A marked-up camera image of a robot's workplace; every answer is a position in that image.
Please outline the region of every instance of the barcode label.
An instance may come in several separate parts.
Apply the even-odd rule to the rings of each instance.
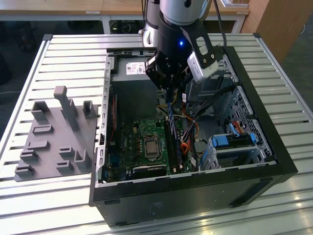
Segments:
[[[196,160],[194,158],[191,158],[191,164],[194,165],[194,167],[196,167]]]
[[[145,74],[145,62],[127,63],[126,75]]]
[[[185,93],[182,94],[182,101],[183,101],[184,103],[187,102],[187,96],[186,96]]]

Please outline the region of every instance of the sticker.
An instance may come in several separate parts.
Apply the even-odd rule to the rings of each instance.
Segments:
[[[86,11],[86,14],[100,14],[100,11]]]
[[[194,165],[194,167],[196,167],[196,160],[194,158],[191,158],[191,164]]]
[[[182,101],[183,101],[184,103],[187,102],[187,96],[186,96],[185,93],[182,94]]]
[[[133,62],[126,64],[126,75],[145,74],[145,62]]]

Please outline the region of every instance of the floor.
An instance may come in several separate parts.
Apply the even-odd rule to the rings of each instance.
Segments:
[[[36,22],[33,25],[37,47],[44,34],[102,34],[100,22],[90,29],[70,29],[67,22]],[[298,89],[308,106],[313,110],[313,16],[306,24],[306,29],[294,43],[282,68]],[[5,58],[12,72],[12,79],[0,86],[0,138],[10,119],[14,106],[19,98],[25,79],[32,66],[37,50],[22,52],[14,39],[9,36],[5,43],[0,44],[0,53]]]

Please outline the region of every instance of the red wire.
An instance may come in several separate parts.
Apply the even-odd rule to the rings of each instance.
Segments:
[[[232,123],[237,127],[237,130],[239,131],[239,133],[243,133],[237,121],[233,121]]]
[[[115,131],[115,115],[114,115],[114,106],[115,106],[115,100],[114,100],[114,96],[113,96],[113,131],[112,131],[112,135],[111,135],[111,138],[110,138],[110,142],[111,143],[111,140],[113,138],[113,134],[114,134],[114,131]]]

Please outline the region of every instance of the yellow wire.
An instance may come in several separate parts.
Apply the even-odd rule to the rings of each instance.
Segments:
[[[171,105],[175,104],[176,100],[177,100],[177,93],[175,93],[175,98],[174,98],[173,102],[171,103]],[[166,108],[167,105],[166,104],[162,104],[162,105],[157,105],[157,107],[159,107],[159,108]]]

